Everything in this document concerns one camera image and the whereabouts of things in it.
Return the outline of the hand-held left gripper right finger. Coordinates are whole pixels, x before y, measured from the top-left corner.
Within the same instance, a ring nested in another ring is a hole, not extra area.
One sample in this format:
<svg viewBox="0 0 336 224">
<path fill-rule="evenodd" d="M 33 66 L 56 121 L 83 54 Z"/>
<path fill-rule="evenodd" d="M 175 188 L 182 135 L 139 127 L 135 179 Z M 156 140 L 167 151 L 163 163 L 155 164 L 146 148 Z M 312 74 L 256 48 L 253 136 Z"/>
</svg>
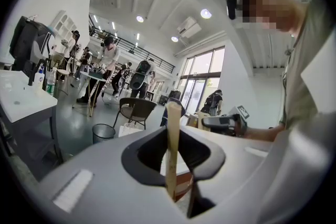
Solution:
<svg viewBox="0 0 336 224">
<path fill-rule="evenodd" d="M 212 207 L 192 217 L 181 217 L 178 224 L 269 224 L 262 220 L 263 198 L 274 178 L 272 142 L 249 140 L 211 133 L 190 126 L 182 131 L 206 142 L 213 142 L 225 153 L 225 162 L 211 178 L 201 180 L 201 197 Z"/>
</svg>

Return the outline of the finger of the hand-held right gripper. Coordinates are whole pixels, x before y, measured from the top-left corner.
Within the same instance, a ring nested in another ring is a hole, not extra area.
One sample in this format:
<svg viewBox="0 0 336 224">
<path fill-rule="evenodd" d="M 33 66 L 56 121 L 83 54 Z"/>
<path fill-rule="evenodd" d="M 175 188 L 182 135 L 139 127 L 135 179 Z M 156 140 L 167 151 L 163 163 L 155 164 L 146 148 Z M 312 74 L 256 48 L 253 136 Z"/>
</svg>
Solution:
<svg viewBox="0 0 336 224">
<path fill-rule="evenodd" d="M 230 116 L 211 116 L 202 120 L 205 127 L 216 130 L 233 130 L 233 118 Z"/>
</svg>

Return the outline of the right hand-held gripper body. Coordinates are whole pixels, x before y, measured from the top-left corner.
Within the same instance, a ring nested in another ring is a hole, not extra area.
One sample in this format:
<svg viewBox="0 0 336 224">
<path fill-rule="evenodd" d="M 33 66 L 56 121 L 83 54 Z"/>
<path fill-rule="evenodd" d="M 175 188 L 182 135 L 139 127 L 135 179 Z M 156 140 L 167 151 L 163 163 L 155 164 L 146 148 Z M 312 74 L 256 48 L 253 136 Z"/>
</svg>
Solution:
<svg viewBox="0 0 336 224">
<path fill-rule="evenodd" d="M 249 118 L 248 112 L 242 105 L 234 106 L 229 111 L 229 116 L 234 121 L 233 125 L 234 136 L 243 137 L 247 131 L 247 119 Z"/>
</svg>

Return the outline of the short wooden stick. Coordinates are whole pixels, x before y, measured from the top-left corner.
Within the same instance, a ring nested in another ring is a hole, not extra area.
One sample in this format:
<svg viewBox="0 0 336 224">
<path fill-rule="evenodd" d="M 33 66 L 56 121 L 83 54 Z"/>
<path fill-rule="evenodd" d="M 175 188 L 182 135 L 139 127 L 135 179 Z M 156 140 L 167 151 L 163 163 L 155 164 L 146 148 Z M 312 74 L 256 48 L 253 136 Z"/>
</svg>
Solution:
<svg viewBox="0 0 336 224">
<path fill-rule="evenodd" d="M 182 107 L 170 101 L 167 105 L 167 152 L 165 185 L 169 196 L 175 201 L 176 166 L 180 135 L 180 118 Z"/>
</svg>

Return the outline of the person's right forearm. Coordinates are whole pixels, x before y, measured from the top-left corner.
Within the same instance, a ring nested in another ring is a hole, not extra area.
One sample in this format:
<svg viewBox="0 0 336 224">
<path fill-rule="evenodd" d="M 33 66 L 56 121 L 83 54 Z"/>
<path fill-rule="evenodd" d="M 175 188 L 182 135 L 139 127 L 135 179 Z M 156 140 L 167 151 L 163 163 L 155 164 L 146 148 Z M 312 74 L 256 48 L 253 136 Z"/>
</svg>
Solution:
<svg viewBox="0 0 336 224">
<path fill-rule="evenodd" d="M 259 141 L 273 142 L 276 136 L 285 130 L 283 124 L 279 124 L 276 127 L 270 129 L 256 129 L 248 127 L 243 138 Z"/>
</svg>

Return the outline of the dark blue chair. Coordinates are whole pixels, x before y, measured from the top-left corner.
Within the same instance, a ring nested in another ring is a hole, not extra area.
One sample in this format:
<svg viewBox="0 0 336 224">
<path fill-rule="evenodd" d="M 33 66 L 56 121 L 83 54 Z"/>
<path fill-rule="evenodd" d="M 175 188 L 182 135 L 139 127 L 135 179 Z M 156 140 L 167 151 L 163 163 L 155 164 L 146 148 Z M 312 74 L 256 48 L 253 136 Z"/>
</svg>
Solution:
<svg viewBox="0 0 336 224">
<path fill-rule="evenodd" d="M 182 103 L 180 102 L 179 99 L 176 99 L 176 98 L 168 98 L 167 100 L 167 104 L 169 102 L 175 102 L 176 104 L 178 104 L 180 107 L 181 107 L 181 116 L 180 117 L 183 117 L 185 115 L 185 108 L 182 106 Z M 161 124 L 160 126 L 166 126 L 167 125 L 167 120 L 168 120 L 168 114 L 167 114 L 167 108 L 165 108 L 164 110 L 164 113 L 163 113 L 163 116 L 162 116 L 162 120 L 161 120 Z"/>
</svg>

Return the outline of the black mesh waste bin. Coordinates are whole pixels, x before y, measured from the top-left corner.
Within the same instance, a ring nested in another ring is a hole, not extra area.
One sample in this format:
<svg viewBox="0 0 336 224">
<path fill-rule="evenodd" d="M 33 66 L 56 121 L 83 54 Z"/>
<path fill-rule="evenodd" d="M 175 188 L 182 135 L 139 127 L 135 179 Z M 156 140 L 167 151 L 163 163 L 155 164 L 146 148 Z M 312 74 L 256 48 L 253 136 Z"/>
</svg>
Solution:
<svg viewBox="0 0 336 224">
<path fill-rule="evenodd" d="M 92 127 L 92 142 L 97 144 L 103 141 L 113 139 L 116 131 L 107 124 L 96 124 Z"/>
</svg>

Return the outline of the person's olive shirt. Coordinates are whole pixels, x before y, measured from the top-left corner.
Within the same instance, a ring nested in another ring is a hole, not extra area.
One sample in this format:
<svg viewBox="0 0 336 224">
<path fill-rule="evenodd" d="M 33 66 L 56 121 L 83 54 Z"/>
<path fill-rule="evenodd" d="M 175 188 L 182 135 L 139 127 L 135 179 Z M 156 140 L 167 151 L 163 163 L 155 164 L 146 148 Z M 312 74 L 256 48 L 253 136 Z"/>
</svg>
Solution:
<svg viewBox="0 0 336 224">
<path fill-rule="evenodd" d="M 326 0 L 311 0 L 283 74 L 285 100 L 280 123 L 286 130 L 317 114 L 317 107 L 301 73 L 323 47 L 334 27 L 335 19 Z"/>
</svg>

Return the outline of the brown wicker chair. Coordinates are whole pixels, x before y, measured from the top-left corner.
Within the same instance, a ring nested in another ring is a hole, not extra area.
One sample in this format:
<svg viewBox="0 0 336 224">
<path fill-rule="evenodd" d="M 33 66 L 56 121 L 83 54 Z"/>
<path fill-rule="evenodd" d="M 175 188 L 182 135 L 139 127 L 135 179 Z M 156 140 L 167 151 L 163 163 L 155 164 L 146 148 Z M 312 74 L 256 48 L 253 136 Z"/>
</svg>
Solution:
<svg viewBox="0 0 336 224">
<path fill-rule="evenodd" d="M 123 115 L 128 122 L 139 123 L 146 129 L 146 120 L 151 112 L 155 109 L 156 103 L 146 99 L 139 98 L 122 98 L 119 102 L 119 110 L 113 127 L 115 127 L 119 115 Z"/>
</svg>

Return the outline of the ceiling air conditioner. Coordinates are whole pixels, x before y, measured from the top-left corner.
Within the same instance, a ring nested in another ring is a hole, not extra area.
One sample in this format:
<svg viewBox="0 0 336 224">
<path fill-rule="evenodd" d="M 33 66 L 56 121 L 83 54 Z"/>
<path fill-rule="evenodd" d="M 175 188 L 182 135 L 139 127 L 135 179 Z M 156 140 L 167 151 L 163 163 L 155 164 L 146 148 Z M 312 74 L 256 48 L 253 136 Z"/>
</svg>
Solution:
<svg viewBox="0 0 336 224">
<path fill-rule="evenodd" d="M 198 22 L 191 16 L 182 22 L 177 28 L 179 35 L 184 38 L 190 38 L 201 30 L 202 28 Z"/>
</svg>

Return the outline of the green top gold-legged table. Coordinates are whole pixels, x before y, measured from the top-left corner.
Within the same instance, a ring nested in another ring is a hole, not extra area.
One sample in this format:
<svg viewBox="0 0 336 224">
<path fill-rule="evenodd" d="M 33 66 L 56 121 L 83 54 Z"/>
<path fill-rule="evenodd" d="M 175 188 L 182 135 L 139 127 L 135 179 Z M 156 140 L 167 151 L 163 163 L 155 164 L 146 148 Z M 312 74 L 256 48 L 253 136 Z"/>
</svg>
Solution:
<svg viewBox="0 0 336 224">
<path fill-rule="evenodd" d="M 88 112 L 88 115 L 90 117 L 92 117 L 93 109 L 94 109 L 94 101 L 95 101 L 95 99 L 97 97 L 97 94 L 96 93 L 94 94 L 94 99 L 93 99 L 93 101 L 91 101 L 90 80 L 91 79 L 96 80 L 97 83 L 98 83 L 97 85 L 99 85 L 100 82 L 106 82 L 106 79 L 103 79 L 102 75 L 99 75 L 99 74 L 94 73 L 94 72 L 90 73 L 90 72 L 81 71 L 80 73 L 87 78 L 86 81 L 87 81 L 88 87 L 89 87 L 89 90 L 88 90 L 88 93 L 89 93 L 89 98 L 88 98 L 88 109 L 89 109 L 89 112 Z"/>
</svg>

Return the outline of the clear plastic water bottle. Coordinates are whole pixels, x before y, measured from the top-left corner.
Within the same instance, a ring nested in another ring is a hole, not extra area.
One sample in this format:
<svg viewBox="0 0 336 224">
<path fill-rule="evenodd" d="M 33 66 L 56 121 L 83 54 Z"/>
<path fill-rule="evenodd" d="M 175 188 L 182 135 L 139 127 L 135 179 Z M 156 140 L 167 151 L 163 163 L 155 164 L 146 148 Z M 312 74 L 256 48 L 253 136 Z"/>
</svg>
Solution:
<svg viewBox="0 0 336 224">
<path fill-rule="evenodd" d="M 56 74 L 57 74 L 57 68 L 53 67 L 52 71 L 50 72 L 47 78 L 46 92 L 52 97 L 54 96 L 54 90 L 55 90 L 55 84 L 56 84 Z"/>
</svg>

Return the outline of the white basin black vanity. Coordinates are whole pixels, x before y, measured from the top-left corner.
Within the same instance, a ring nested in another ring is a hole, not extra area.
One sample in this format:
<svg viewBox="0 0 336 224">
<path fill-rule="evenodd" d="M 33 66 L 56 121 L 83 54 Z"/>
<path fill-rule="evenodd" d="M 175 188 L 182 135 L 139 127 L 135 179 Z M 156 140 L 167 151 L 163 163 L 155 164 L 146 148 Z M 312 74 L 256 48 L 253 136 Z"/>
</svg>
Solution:
<svg viewBox="0 0 336 224">
<path fill-rule="evenodd" d="M 37 181 L 64 162 L 56 127 L 57 99 L 29 86 L 21 71 L 0 70 L 0 138 Z"/>
</svg>

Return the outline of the white soap bottle blue pump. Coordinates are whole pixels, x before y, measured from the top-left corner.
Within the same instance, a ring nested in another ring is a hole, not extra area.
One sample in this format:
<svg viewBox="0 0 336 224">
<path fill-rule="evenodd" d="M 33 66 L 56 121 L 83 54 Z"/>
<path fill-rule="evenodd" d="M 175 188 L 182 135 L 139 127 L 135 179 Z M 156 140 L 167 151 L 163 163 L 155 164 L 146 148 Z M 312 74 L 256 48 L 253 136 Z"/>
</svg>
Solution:
<svg viewBox="0 0 336 224">
<path fill-rule="evenodd" d="M 34 87 L 36 90 L 41 90 L 43 88 L 44 78 L 45 78 L 45 68 L 40 65 L 38 71 L 35 73 L 34 77 Z"/>
</svg>

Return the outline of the white arched shelf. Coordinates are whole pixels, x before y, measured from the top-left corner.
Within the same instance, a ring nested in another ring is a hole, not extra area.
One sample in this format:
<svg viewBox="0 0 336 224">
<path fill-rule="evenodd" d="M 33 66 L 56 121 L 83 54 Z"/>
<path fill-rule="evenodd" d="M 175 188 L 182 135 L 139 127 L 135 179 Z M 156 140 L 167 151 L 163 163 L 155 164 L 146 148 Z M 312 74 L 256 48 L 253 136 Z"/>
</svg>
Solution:
<svg viewBox="0 0 336 224">
<path fill-rule="evenodd" d="M 71 35 L 72 31 L 77 30 L 77 26 L 65 10 L 60 10 L 50 24 L 50 28 L 60 36 Z"/>
</svg>

